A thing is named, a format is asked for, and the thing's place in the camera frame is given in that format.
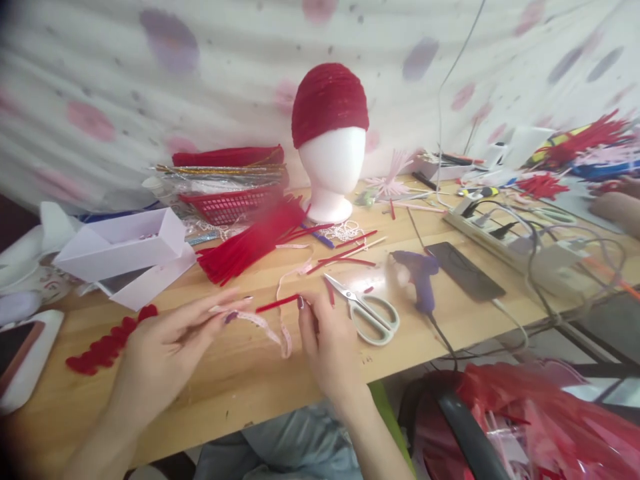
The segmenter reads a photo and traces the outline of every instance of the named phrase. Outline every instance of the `painted fingernail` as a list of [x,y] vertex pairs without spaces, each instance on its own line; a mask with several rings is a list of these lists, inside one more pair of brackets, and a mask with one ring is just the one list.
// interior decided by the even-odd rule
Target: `painted fingernail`
[[231,312],[230,314],[228,314],[225,318],[225,325],[227,325],[229,322],[231,322],[231,320],[233,320],[237,316],[238,316],[238,312]]

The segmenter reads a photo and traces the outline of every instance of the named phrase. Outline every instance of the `hot glue gun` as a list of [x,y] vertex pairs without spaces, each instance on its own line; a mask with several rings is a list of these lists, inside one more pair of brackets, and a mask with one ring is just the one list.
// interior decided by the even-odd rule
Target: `hot glue gun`
[[420,313],[430,315],[435,309],[431,276],[438,273],[438,260],[430,255],[398,250],[391,252],[393,259],[409,270],[409,282],[415,285],[417,302],[415,307]]

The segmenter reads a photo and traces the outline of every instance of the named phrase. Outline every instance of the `wooden table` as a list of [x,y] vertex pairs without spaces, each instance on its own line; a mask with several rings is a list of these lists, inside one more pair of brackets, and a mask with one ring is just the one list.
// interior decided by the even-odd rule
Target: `wooden table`
[[[417,183],[407,184],[424,188]],[[445,190],[454,191],[455,186],[450,185]],[[459,200],[454,196],[443,199],[450,203]],[[394,340],[382,348],[359,342],[362,372],[367,381],[447,353],[429,322],[416,312],[410,298],[394,286],[391,276],[387,275],[389,252],[421,251],[407,211],[396,208],[397,220],[392,221],[390,215],[382,214],[387,209],[388,206],[380,204],[370,210],[356,207],[352,217],[366,231],[379,230],[372,239],[388,236],[383,243],[357,256],[377,262],[378,267],[338,263],[310,276],[290,276],[281,291],[281,298],[284,298],[308,289],[324,289],[321,276],[327,272],[355,291],[362,292],[373,286],[374,293],[394,304],[402,319]],[[502,301],[522,324],[546,316],[529,297],[522,276],[442,221],[440,214],[415,211],[413,215],[424,244],[452,242],[507,291]],[[628,237],[600,231],[625,244],[630,258],[625,276],[629,282],[639,282],[640,244]],[[305,240],[315,245],[314,258],[330,254],[330,250],[316,240],[310,237]],[[300,266],[308,256],[308,249],[274,251],[231,285],[238,286],[241,295],[253,295],[256,306],[266,304],[274,300],[280,276]],[[508,318],[492,304],[475,303],[446,274],[440,273],[432,282],[437,305],[435,316],[454,349],[513,329]],[[214,290],[216,287],[195,265],[160,294],[154,304],[160,312],[166,312]],[[336,309],[346,318],[345,302],[339,295],[336,300]],[[556,301],[555,306],[571,305]],[[107,334],[123,316],[130,314],[126,308],[108,301],[98,292],[82,298],[69,296],[58,308],[66,312],[65,321],[42,377],[29,402],[8,417],[6,424],[10,445],[15,446],[28,473],[38,479],[58,476],[76,444],[104,407],[116,372],[116,368],[103,369],[94,377],[84,377],[68,370],[65,359],[83,352],[91,342]],[[248,322],[232,322],[206,353],[187,388],[142,436],[135,465],[194,447],[321,398],[301,351],[295,304],[284,306],[283,314],[293,337],[292,357],[282,360],[279,347],[270,342],[261,329]],[[265,316],[278,331],[278,312],[273,310]]]

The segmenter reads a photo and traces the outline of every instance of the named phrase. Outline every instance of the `smartphone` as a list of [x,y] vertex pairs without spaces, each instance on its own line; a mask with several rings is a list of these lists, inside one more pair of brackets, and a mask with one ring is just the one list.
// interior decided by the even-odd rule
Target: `smartphone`
[[43,322],[32,321],[0,331],[0,397],[44,328]]
[[425,247],[425,252],[437,258],[440,268],[472,299],[482,302],[502,297],[506,292],[476,267],[449,242]]

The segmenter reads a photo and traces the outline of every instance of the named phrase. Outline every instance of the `power strip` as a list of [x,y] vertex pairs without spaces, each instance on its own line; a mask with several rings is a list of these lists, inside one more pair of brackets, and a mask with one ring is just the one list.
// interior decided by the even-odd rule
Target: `power strip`
[[[472,240],[478,242],[500,260],[504,261],[523,275],[526,275],[529,266],[531,248],[528,248],[528,251],[525,250],[521,253],[509,246],[510,243],[518,239],[523,239],[524,237],[520,237],[509,232],[504,239],[498,240],[489,234],[490,231],[495,230],[498,227],[495,225],[478,227],[474,224],[474,220],[481,216],[482,215],[480,214],[474,214],[474,216],[467,219],[462,215],[449,211],[445,214],[444,220]],[[544,253],[546,253],[545,251],[549,253],[546,255],[546,259],[544,258]],[[551,248],[542,248],[533,259],[533,275],[536,282],[552,295],[580,301],[584,295],[593,292],[593,280],[586,275],[576,272],[570,268],[570,266],[571,264],[576,264],[581,258],[588,255],[579,251],[564,250],[564,252],[566,254],[564,257],[567,260],[567,265],[554,268],[554,263],[549,260],[552,257],[556,257],[556,255],[551,251]]]

